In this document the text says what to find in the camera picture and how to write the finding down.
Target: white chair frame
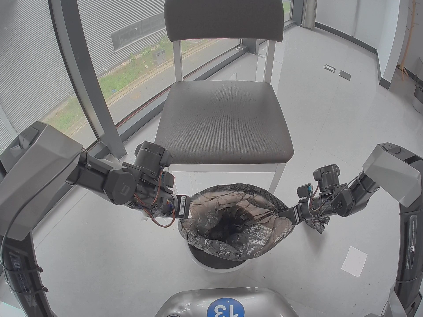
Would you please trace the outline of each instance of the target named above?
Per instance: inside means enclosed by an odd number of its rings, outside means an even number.
[[[182,51],[181,41],[173,43],[173,60],[175,64],[175,78],[177,82],[183,81],[182,75]],[[272,78],[273,60],[275,58],[276,41],[268,41],[266,64],[264,66],[263,81],[270,83]],[[274,193],[279,180],[285,169],[286,163],[268,164],[171,164],[169,171],[172,172],[274,172],[269,192]]]

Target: gray seat cushion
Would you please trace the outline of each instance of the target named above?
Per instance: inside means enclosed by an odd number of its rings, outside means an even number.
[[[278,99],[264,82],[174,83],[155,142],[175,164],[285,163],[293,155]]]

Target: robot logo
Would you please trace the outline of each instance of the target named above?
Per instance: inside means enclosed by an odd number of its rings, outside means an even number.
[[[217,299],[209,305],[207,317],[244,317],[242,304],[236,299]]]

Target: pavement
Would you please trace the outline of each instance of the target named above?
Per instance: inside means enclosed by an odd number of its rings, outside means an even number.
[[[216,56],[224,53],[236,46],[235,39],[219,39],[210,45],[203,47],[182,58],[184,75],[194,71],[198,67],[207,63]],[[175,71],[173,64],[165,65],[158,73],[142,79],[138,85],[133,86],[119,98],[113,98],[113,102],[108,105],[114,123],[118,123],[130,112],[140,107],[143,103],[151,99],[157,93],[169,87],[175,82]],[[85,121],[78,130],[75,130],[71,137],[83,144],[85,147],[95,141],[94,133]]]

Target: chair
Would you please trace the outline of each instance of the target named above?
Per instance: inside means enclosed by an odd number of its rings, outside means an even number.
[[[155,142],[173,156],[170,171],[274,172],[279,183],[293,156],[291,136],[270,85],[276,41],[283,36],[281,0],[166,0],[176,83]],[[267,39],[263,82],[183,81],[181,40]]]

